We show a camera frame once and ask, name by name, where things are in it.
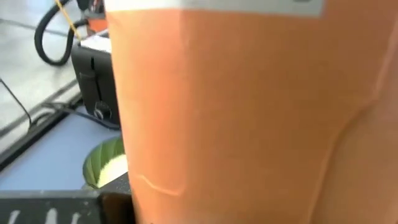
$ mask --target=black cable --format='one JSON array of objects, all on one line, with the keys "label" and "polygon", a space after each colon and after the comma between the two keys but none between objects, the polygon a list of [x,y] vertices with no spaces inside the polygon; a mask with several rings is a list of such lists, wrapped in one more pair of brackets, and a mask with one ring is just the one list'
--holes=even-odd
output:
[{"label": "black cable", "polygon": [[17,96],[10,90],[8,85],[1,78],[0,78],[0,82],[6,88],[6,90],[10,93],[10,95],[13,97],[13,99],[17,102],[17,104],[24,110],[24,113],[29,120],[29,127],[30,127],[32,125],[32,117],[30,116],[29,112],[26,110],[24,105],[22,105],[22,103],[18,100]]},{"label": "black cable", "polygon": [[53,115],[54,113],[51,112],[45,112],[42,113],[40,115],[38,115],[37,117],[35,117],[32,120],[32,124],[29,126],[29,130],[35,128],[37,125],[39,125],[39,123],[44,119],[44,118],[48,118],[49,116]]},{"label": "black cable", "polygon": [[[61,0],[61,5],[64,6],[66,3],[68,3],[70,0]],[[39,57],[47,64],[53,65],[53,66],[62,66],[65,65],[68,62],[70,52],[72,50],[72,45],[73,45],[73,38],[75,37],[75,33],[72,29],[69,29],[68,32],[68,37],[67,37],[67,45],[65,48],[65,53],[62,55],[60,60],[52,60],[50,59],[44,52],[43,48],[43,35],[45,32],[45,29],[47,28],[48,24],[52,20],[52,18],[57,14],[59,11],[59,7],[55,4],[40,20],[39,24],[37,25],[36,31],[35,31],[35,48],[36,51],[39,55]],[[73,25],[78,28],[81,26],[85,26],[88,24],[88,21],[86,19],[82,19],[80,21],[75,22]]]},{"label": "black cable", "polygon": [[[75,110],[71,109],[70,105],[68,105],[66,103],[43,103],[42,106],[44,108],[52,109],[52,110],[55,110],[55,111],[61,111],[61,112],[68,113],[68,114],[74,114],[74,115],[80,116],[82,118],[86,118],[86,119],[88,119],[90,121],[93,121],[93,122],[101,125],[102,127],[107,128],[107,129],[114,130],[114,131],[120,131],[120,126],[108,124],[108,123],[106,123],[106,122],[104,122],[102,120],[99,120],[99,119],[95,118],[94,116],[75,111]],[[49,116],[49,115],[44,115],[43,114],[43,116],[38,116],[34,120],[33,123],[37,124],[40,119],[44,119],[46,116]]]},{"label": "black cable", "polygon": [[[70,90],[72,87],[74,87],[76,84],[78,84],[77,80],[72,80],[71,82],[69,82],[65,86],[61,87],[61,89],[57,90],[55,93],[53,93],[50,96],[46,97],[46,99],[44,99],[43,102],[52,102],[53,100],[57,99],[59,96],[61,96],[62,94],[64,94],[68,90]],[[33,108],[29,109],[27,112],[29,114],[37,114],[37,112],[39,112],[42,109],[41,104],[42,104],[42,102],[40,102],[40,104],[34,106]],[[25,119],[26,119],[26,115],[24,113],[22,116],[19,116],[17,119],[15,119],[14,121],[10,122],[7,126],[2,127],[0,129],[0,138],[2,138],[3,136],[7,135],[12,130],[14,130],[14,128],[19,126],[23,122],[25,122]],[[32,116],[32,125],[35,125],[33,116]]]}]

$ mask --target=black box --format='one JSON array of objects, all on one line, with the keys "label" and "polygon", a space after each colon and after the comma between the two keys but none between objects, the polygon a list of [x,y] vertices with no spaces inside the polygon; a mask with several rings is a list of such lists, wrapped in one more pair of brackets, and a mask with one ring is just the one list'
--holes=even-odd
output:
[{"label": "black box", "polygon": [[71,58],[87,112],[100,120],[120,124],[108,31],[75,44]]}]

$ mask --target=blue table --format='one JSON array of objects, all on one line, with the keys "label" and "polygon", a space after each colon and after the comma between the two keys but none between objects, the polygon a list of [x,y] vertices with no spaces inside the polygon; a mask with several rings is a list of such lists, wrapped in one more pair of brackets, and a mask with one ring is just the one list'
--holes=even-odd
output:
[{"label": "blue table", "polygon": [[[77,110],[85,112],[82,106]],[[86,156],[102,141],[119,135],[119,131],[68,115],[0,172],[0,190],[81,189]]]}]

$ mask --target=orange object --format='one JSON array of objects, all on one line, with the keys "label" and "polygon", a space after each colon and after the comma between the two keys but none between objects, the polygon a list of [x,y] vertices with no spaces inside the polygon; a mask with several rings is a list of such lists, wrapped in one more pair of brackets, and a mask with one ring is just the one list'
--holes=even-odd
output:
[{"label": "orange object", "polygon": [[88,19],[88,27],[87,27],[88,34],[95,34],[97,32],[100,32],[108,28],[105,18],[104,19],[87,18],[87,19]]},{"label": "orange object", "polygon": [[398,221],[398,1],[105,1],[141,224]]}]

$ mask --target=white floor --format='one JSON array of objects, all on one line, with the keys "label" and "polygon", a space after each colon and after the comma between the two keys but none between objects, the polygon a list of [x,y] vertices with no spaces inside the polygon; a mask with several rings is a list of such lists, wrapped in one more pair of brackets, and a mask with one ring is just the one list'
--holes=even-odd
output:
[{"label": "white floor", "polygon": [[[34,26],[53,6],[54,0],[0,0],[0,78],[18,97],[27,110],[43,102],[75,78],[72,63],[61,68],[47,65],[37,55],[34,47]],[[73,21],[80,19],[75,0],[66,10]],[[48,30],[66,34],[68,24],[59,13]],[[48,32],[44,35],[46,53],[59,58],[65,50],[66,37]],[[78,92],[77,86],[58,101],[65,101]],[[23,116],[23,111],[0,84],[0,131]],[[27,131],[27,120],[0,138],[0,152]]]}]

